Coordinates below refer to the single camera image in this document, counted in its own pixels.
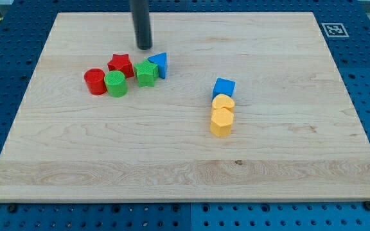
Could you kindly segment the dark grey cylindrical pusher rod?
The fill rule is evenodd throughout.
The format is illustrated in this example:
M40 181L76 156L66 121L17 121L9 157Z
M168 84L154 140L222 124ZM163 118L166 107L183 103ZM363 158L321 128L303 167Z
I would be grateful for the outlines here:
M129 3L136 36L136 45L140 50L148 50L152 47L148 0L130 0Z

